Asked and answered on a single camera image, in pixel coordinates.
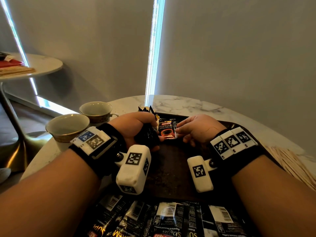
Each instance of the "marble tabletop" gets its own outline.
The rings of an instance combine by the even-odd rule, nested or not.
[[[9,54],[15,56],[15,59],[19,61],[23,61],[20,53],[9,52]],[[62,61],[53,57],[49,57],[49,56],[26,54],[26,59],[28,61],[29,66],[35,69],[35,72],[19,74],[19,75],[1,76],[0,81],[46,75],[46,74],[58,71],[63,67]]]
[[[298,155],[304,154],[304,150],[301,147],[299,147],[289,139],[285,138],[284,136],[280,135],[279,133],[271,130],[270,128],[247,116],[221,107],[219,105],[212,104],[206,101],[200,101],[197,99],[169,95],[154,95],[150,99],[152,99],[152,106],[154,111],[156,112],[183,116],[192,116],[197,114],[210,115],[217,120],[234,122],[247,128],[259,141],[268,146],[287,148]],[[109,103],[113,106],[112,113],[123,115],[126,113],[137,111],[138,106],[144,106],[144,100],[145,96],[142,95],[126,97],[111,101]],[[48,143],[38,152],[38,154],[31,161],[21,179],[26,178],[32,173],[43,168],[67,147],[67,144],[64,144],[63,146],[58,146],[53,138],[50,139]],[[306,167],[314,175],[316,175],[316,160],[312,158],[307,158],[305,156],[300,156],[300,159],[306,165]]]

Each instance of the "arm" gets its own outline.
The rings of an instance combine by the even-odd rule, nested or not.
[[[207,115],[189,117],[177,125],[183,141],[206,143],[225,129]],[[313,236],[316,232],[316,192],[262,155],[232,177],[248,214],[263,236]]]
[[[143,123],[157,125],[148,112],[129,113],[109,122],[123,135],[128,148],[136,144],[134,136]],[[0,234],[72,236],[99,187],[97,175],[69,149],[0,195]]]

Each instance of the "bundle of wooden sticks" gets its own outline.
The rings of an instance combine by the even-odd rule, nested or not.
[[[26,66],[3,67],[3,68],[0,68],[0,76],[25,74],[25,73],[30,73],[34,71],[35,71],[34,68],[30,68]]]
[[[316,177],[301,162],[299,157],[288,149],[262,144],[284,170],[316,191]]]

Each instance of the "forearm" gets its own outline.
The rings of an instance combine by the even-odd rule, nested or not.
[[[72,236],[100,181],[72,150],[0,195],[3,236]]]
[[[312,236],[316,192],[260,156],[232,177],[263,236]]]

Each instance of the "teacup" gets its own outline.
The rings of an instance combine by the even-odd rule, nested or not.
[[[118,114],[111,114],[113,107],[106,102],[92,101],[83,104],[79,111],[81,114],[89,117],[90,125],[98,127],[99,125],[109,122],[110,117]]]
[[[90,120],[85,115],[67,114],[52,119],[46,125],[57,142],[67,143],[89,127]]]

